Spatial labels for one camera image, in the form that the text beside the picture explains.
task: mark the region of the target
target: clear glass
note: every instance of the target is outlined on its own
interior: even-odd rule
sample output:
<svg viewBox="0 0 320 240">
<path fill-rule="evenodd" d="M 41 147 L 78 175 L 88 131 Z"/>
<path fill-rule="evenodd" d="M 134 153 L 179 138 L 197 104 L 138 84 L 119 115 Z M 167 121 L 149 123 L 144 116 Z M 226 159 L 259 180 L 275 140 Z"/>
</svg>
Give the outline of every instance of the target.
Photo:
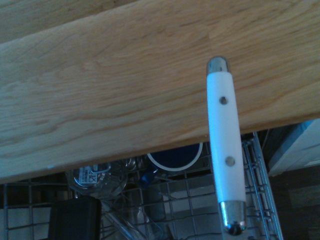
<svg viewBox="0 0 320 240">
<path fill-rule="evenodd" d="M 113 161 L 99 164 L 98 168 L 107 171 L 94 173 L 90 166 L 67 171 L 65 174 L 70 188 L 97 199 L 111 199 L 121 193 L 128 179 L 126 162 Z"/>
</svg>

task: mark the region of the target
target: white knife handle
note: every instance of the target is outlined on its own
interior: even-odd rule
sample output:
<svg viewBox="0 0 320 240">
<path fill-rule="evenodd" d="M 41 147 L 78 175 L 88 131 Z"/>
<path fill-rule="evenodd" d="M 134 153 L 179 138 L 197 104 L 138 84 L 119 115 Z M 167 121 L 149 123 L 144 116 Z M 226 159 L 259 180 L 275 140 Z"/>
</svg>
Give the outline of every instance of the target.
<svg viewBox="0 0 320 240">
<path fill-rule="evenodd" d="M 246 189 L 236 95 L 227 61 L 215 57 L 207 66 L 207 105 L 215 190 L 225 229 L 245 229 Z"/>
</svg>

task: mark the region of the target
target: wire rack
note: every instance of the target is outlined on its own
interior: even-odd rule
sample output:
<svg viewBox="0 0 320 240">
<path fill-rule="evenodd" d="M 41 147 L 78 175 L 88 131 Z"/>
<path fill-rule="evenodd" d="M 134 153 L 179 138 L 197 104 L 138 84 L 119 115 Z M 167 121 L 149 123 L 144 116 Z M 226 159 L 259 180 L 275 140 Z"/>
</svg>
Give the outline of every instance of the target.
<svg viewBox="0 0 320 240">
<path fill-rule="evenodd" d="M 232 239 L 282 240 L 277 210 L 257 133 L 242 141 L 242 150 L 247 230 L 241 237 Z M 116 202 L 118 213 L 130 217 L 134 226 L 146 239 L 157 239 L 159 235 L 162 239 L 174 240 L 229 239 L 230 236 L 221 231 L 209 143 L 203 144 L 200 158 L 193 166 L 176 174 L 159 175 L 146 191 L 138 188 L 137 182 L 149 164 L 148 158 L 143 155 L 135 157 L 134 161 L 136 167 L 127 173 L 128 182 L 125 189 L 113 202 Z M 51 204 L 51 202 L 33 202 L 33 191 L 39 186 L 63 187 L 67 199 L 75 196 L 67 183 L 46 183 L 30 179 L 4 185 L 4 240 L 14 239 L 10 237 L 10 233 L 21 229 L 28 233 L 26 240 L 40 239 L 35 235 L 35 228 L 48 227 L 49 219 L 35 222 L 35 208 L 50 207 Z M 8 191 L 15 187 L 28 189 L 27 204 L 10 205 Z M 27 209 L 28 224 L 10 226 L 11 209 Z M 114 234 L 116 232 L 117 229 L 108 220 L 103 219 L 101 239 L 117 239 Z"/>
</svg>

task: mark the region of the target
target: label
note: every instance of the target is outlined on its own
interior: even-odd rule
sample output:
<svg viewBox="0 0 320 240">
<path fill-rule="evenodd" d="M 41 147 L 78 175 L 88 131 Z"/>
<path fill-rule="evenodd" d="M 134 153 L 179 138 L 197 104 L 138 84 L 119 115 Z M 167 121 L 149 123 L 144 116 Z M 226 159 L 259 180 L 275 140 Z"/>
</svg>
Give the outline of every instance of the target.
<svg viewBox="0 0 320 240">
<path fill-rule="evenodd" d="M 91 167 L 86 166 L 79 169 L 80 184 L 96 184 L 98 182 L 98 174 L 91 172 Z"/>
</svg>

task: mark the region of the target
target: black object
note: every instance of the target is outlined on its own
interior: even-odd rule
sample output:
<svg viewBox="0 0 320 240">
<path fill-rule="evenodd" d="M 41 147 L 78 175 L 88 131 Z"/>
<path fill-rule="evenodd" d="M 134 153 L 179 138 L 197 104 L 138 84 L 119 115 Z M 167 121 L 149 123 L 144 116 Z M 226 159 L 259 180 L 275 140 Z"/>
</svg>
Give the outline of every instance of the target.
<svg viewBox="0 0 320 240">
<path fill-rule="evenodd" d="M 99 240 L 100 200 L 84 196 L 55 203 L 50 212 L 48 240 Z"/>
</svg>

